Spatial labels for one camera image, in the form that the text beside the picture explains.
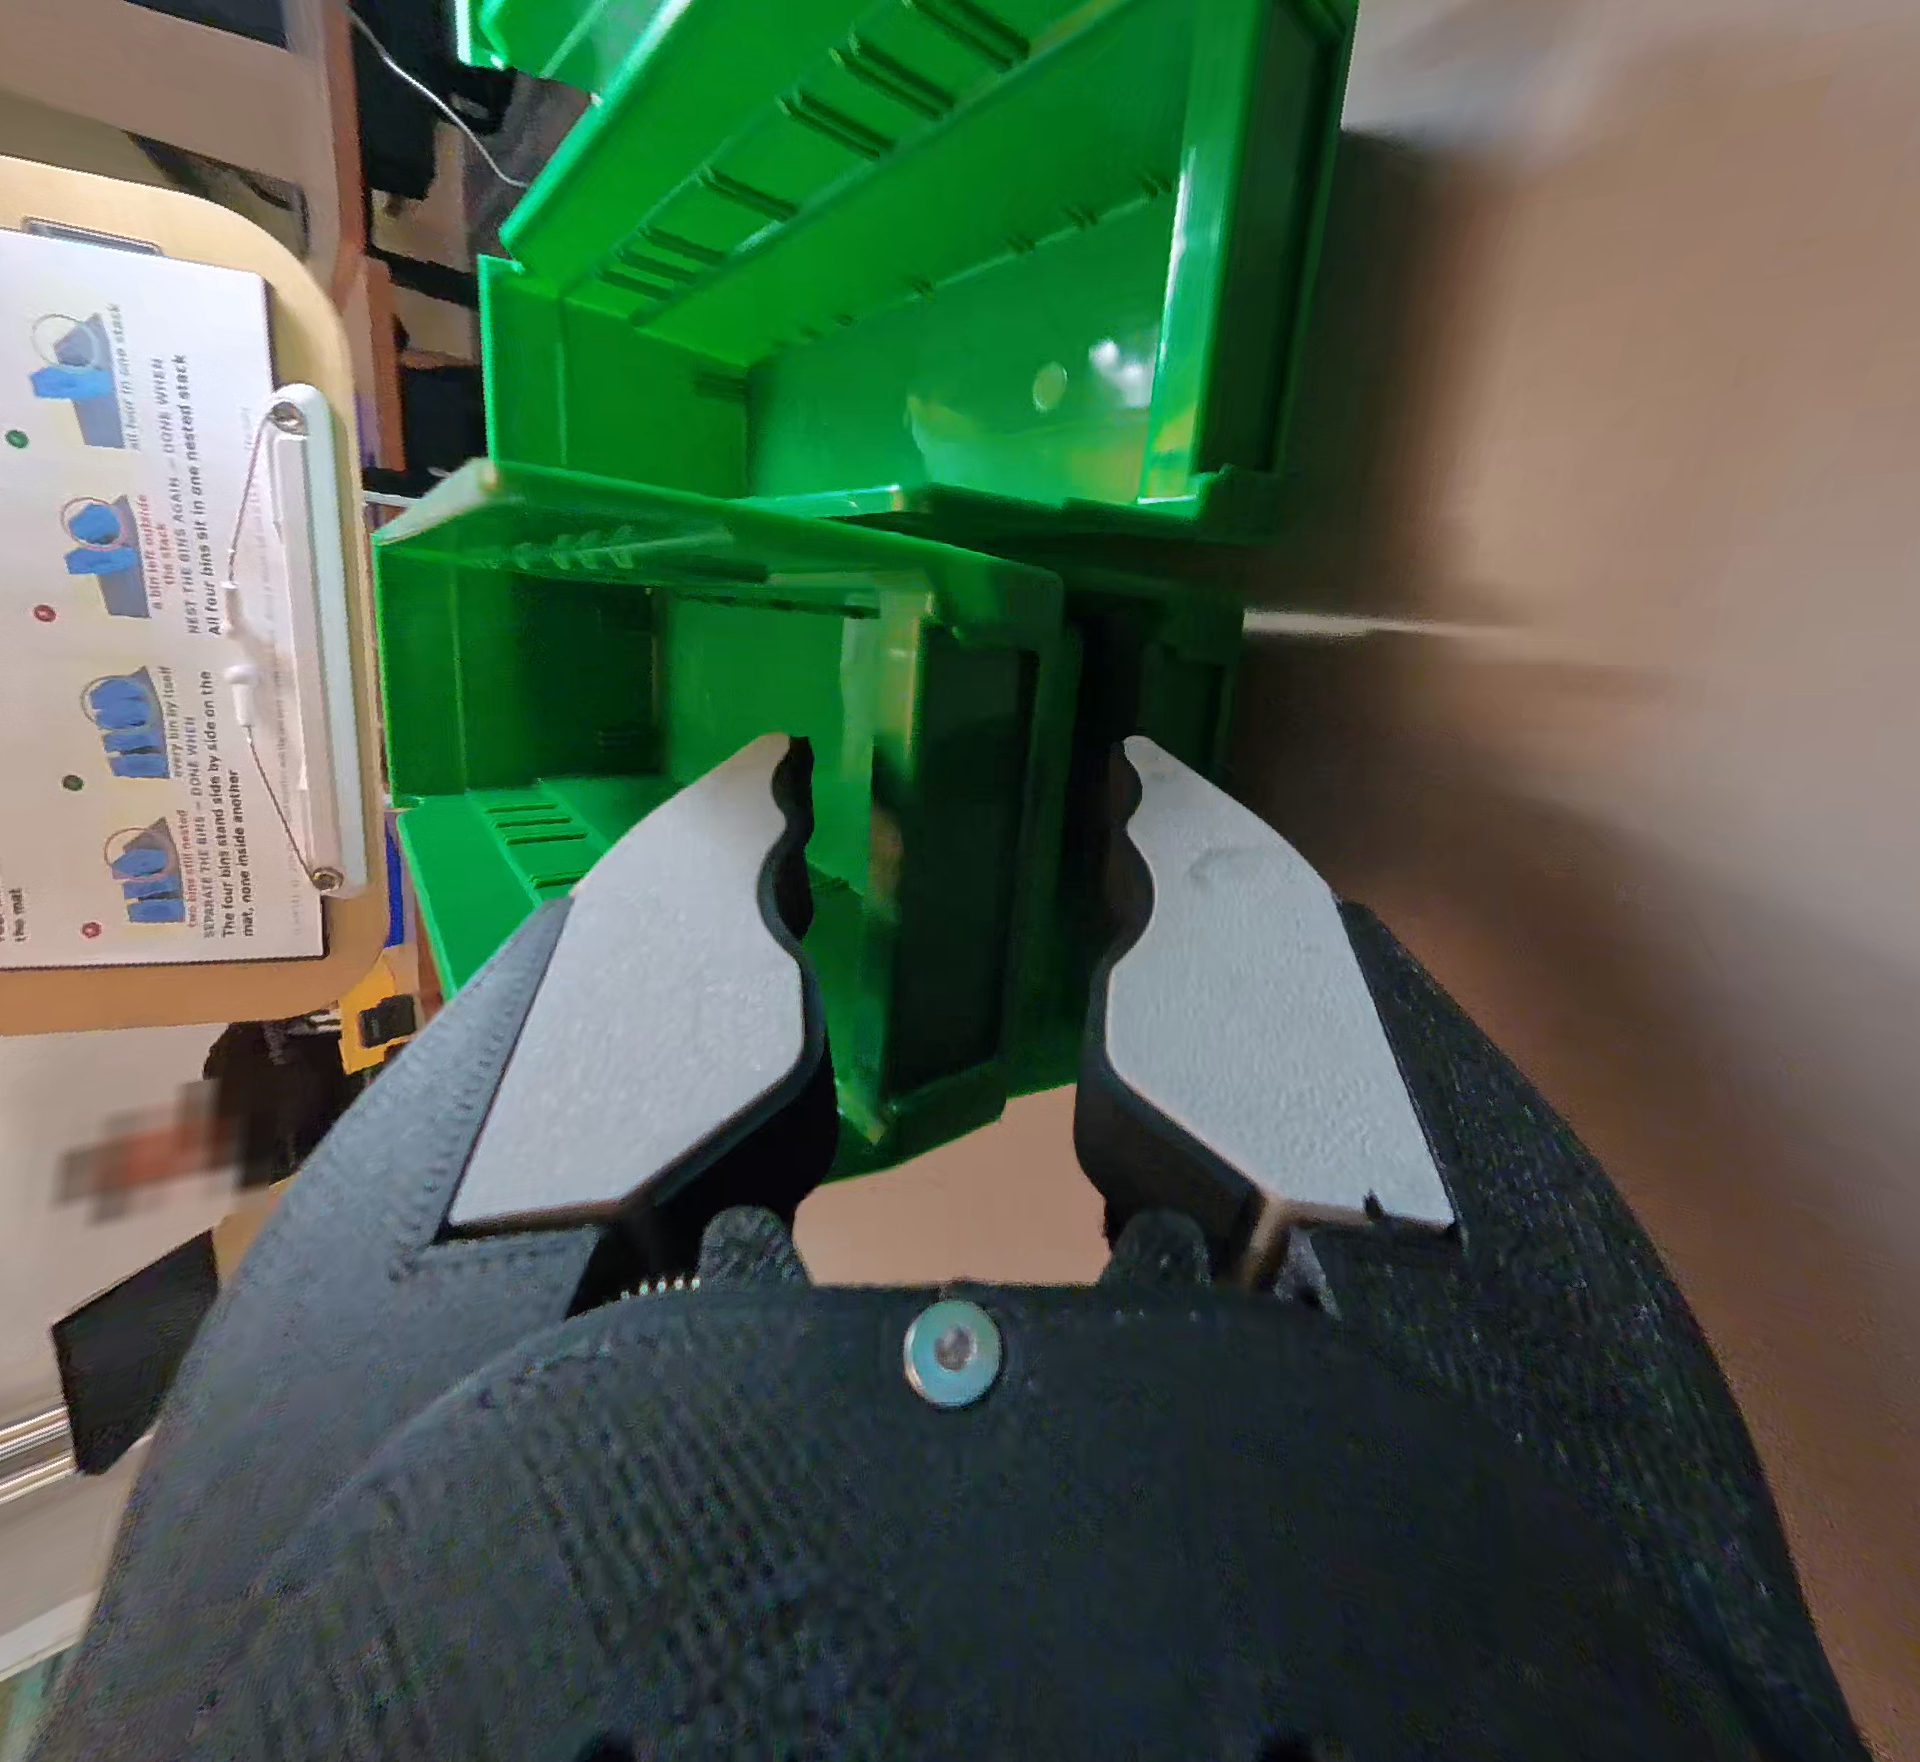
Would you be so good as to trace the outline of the instruction sheet on board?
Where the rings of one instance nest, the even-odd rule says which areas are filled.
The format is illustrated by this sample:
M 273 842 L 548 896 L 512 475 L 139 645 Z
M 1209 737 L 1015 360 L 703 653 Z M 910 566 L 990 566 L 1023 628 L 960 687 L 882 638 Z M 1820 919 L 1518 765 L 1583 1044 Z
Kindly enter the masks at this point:
M 346 327 L 304 263 L 242 213 L 188 193 L 116 182 L 59 165 L 3 159 L 3 231 L 79 239 L 121 252 L 243 270 L 269 293 L 276 386 L 319 386 L 345 428 L 345 454 L 361 488 L 353 424 Z M 374 621 L 368 532 L 354 575 L 354 602 Z M 384 769 L 377 698 L 368 704 L 368 746 L 382 863 L 375 881 L 346 901 L 323 904 L 323 954 L 308 959 L 228 959 L 143 968 L 3 972 L 3 1033 L 136 1029 L 176 1021 L 281 1018 L 329 1006 L 361 981 L 390 925 L 384 827 Z

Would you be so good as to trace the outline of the grey desk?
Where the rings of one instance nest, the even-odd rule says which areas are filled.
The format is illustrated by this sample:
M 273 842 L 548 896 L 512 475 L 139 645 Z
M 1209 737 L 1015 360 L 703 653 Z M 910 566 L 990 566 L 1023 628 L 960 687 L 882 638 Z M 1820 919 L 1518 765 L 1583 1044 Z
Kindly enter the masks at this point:
M 1915 1758 L 1915 0 L 1361 0 L 1233 779 L 1582 1132 Z

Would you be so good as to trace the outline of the yellow plastic holder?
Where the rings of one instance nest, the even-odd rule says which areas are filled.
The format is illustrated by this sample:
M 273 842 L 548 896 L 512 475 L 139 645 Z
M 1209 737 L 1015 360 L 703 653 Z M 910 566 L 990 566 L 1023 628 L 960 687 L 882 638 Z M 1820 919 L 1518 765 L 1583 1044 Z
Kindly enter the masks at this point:
M 420 1033 L 420 995 L 408 952 L 384 952 L 339 1001 L 346 1074 L 370 1074 Z

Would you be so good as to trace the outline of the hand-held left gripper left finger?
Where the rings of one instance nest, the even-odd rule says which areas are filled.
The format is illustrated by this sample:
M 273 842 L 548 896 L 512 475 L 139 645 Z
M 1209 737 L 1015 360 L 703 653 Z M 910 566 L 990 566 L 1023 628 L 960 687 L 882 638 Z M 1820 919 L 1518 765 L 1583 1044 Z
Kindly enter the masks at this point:
M 707 1221 L 790 1228 L 836 1154 L 824 995 L 805 954 L 813 747 L 766 733 L 675 790 L 551 922 L 446 1228 L 611 1228 L 688 1268 Z

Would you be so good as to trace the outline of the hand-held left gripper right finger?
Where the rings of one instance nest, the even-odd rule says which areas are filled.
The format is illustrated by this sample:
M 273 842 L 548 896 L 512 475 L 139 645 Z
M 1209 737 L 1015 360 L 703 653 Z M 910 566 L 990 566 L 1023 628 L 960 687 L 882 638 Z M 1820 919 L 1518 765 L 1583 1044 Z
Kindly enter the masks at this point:
M 1355 936 L 1260 815 L 1148 735 L 1114 754 L 1112 936 L 1089 983 L 1077 1162 L 1112 1239 L 1186 1219 L 1273 1283 L 1297 1231 L 1458 1228 Z

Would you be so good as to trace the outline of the printed instruction sheet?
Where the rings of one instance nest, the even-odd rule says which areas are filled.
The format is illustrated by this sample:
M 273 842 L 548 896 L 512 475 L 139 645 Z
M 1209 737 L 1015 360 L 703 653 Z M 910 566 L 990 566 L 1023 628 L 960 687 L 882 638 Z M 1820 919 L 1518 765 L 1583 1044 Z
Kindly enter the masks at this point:
M 323 954 L 252 273 L 1 238 L 1 966 Z

